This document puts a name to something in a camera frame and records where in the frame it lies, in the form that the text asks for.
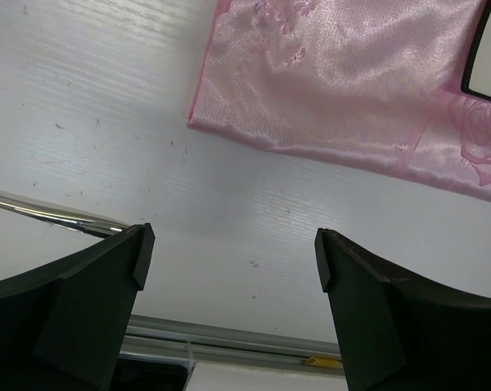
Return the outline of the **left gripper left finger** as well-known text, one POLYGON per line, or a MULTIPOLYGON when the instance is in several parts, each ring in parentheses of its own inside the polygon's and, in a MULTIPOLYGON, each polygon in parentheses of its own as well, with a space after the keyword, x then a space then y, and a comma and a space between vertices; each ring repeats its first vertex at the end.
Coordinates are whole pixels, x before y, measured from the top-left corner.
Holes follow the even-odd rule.
POLYGON ((0 390, 107 390, 155 235, 134 225, 0 281, 0 390))

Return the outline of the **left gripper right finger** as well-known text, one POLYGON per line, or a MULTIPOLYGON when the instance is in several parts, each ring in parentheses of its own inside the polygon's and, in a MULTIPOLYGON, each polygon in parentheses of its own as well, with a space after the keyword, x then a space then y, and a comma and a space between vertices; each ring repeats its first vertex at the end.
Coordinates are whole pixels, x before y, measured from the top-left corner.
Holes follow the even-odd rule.
POLYGON ((491 298, 319 229, 315 253, 351 390, 491 390, 491 298))

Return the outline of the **pink satin cloth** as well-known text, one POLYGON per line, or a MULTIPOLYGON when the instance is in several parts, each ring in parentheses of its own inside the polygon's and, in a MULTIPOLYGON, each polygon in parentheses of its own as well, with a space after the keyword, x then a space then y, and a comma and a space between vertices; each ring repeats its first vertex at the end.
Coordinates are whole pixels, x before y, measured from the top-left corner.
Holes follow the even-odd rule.
POLYGON ((220 1, 188 126, 491 202, 482 1, 220 1))

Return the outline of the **square white plate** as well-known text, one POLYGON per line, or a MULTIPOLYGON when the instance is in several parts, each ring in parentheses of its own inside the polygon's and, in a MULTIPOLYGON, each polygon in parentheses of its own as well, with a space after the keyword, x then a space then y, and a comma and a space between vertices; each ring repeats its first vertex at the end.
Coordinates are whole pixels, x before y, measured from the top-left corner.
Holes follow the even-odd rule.
POLYGON ((491 0, 485 2, 471 41, 461 91, 491 102, 491 0))

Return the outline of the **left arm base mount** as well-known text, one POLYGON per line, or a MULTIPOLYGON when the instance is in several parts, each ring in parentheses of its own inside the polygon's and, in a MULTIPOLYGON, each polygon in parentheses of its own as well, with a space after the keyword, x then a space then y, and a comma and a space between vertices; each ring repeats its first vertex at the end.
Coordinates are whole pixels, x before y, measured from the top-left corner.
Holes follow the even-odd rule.
POLYGON ((191 378, 187 363, 120 354, 109 390, 181 391, 191 378))

